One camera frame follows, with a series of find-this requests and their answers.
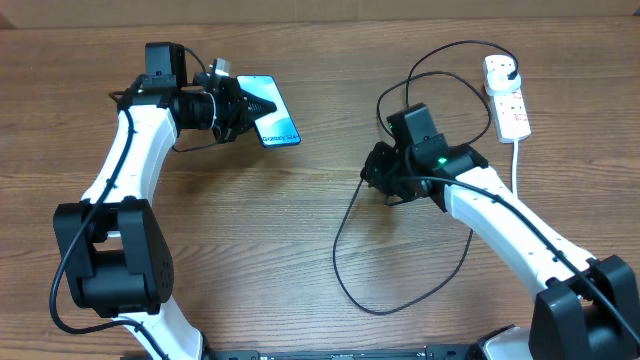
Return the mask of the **black Samsung Galaxy smartphone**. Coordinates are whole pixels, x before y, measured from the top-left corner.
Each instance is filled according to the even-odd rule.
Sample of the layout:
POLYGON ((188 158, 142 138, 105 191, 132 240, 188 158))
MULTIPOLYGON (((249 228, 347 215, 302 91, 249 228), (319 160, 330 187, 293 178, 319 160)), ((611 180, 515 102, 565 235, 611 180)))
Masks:
POLYGON ((275 79, 270 75, 240 75, 249 101, 249 119, 265 148, 296 146, 301 137, 275 79))

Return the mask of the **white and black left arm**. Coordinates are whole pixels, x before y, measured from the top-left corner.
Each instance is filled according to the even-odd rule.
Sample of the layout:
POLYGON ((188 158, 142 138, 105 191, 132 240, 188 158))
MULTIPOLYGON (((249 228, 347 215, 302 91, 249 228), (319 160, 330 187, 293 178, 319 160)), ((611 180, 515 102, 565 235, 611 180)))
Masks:
POLYGON ((210 355, 173 298, 172 256, 152 209, 166 156, 184 130, 224 144, 251 130, 268 135, 288 115, 271 77, 233 77, 223 59, 189 74, 190 55, 177 43, 146 45, 144 72, 112 94, 119 124, 101 171, 81 200, 53 216, 61 254, 53 286, 67 284, 102 329, 128 329, 152 359, 210 355))

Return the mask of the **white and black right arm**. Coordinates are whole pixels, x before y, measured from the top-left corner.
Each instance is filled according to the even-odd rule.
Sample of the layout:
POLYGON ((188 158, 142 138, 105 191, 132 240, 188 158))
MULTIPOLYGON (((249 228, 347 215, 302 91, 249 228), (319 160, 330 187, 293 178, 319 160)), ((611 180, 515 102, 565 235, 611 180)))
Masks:
POLYGON ((633 269, 573 244, 520 201, 468 144, 448 145, 416 104, 387 119, 361 177, 401 202, 429 197, 473 230, 516 274, 534 302, 528 328, 480 340, 477 359, 636 359, 639 293, 633 269))

